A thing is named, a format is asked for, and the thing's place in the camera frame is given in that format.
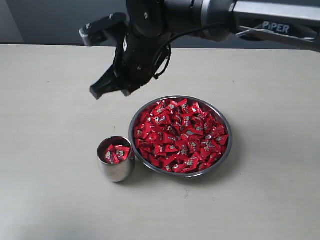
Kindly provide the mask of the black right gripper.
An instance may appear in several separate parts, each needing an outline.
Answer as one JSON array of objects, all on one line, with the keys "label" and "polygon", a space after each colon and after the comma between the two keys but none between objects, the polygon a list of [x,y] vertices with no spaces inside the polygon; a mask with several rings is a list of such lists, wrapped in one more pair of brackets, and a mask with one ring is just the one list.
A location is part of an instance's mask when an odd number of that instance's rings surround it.
[{"label": "black right gripper", "polygon": [[121,91],[125,97],[146,85],[160,66],[168,61],[171,48],[164,44],[172,36],[165,32],[148,38],[131,24],[128,27],[118,59],[100,79],[90,86],[92,96],[99,100],[104,94]]}]

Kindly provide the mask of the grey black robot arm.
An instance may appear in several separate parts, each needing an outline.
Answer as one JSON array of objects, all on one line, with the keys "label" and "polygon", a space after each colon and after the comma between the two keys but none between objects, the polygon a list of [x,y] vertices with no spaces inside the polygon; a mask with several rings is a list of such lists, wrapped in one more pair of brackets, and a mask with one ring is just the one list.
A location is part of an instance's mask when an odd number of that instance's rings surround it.
[{"label": "grey black robot arm", "polygon": [[233,35],[318,52],[316,6],[248,0],[128,0],[127,12],[88,23],[79,34],[88,47],[112,39],[112,65],[90,86],[95,99],[120,91],[129,96],[167,69],[172,43],[184,36],[222,42]]}]

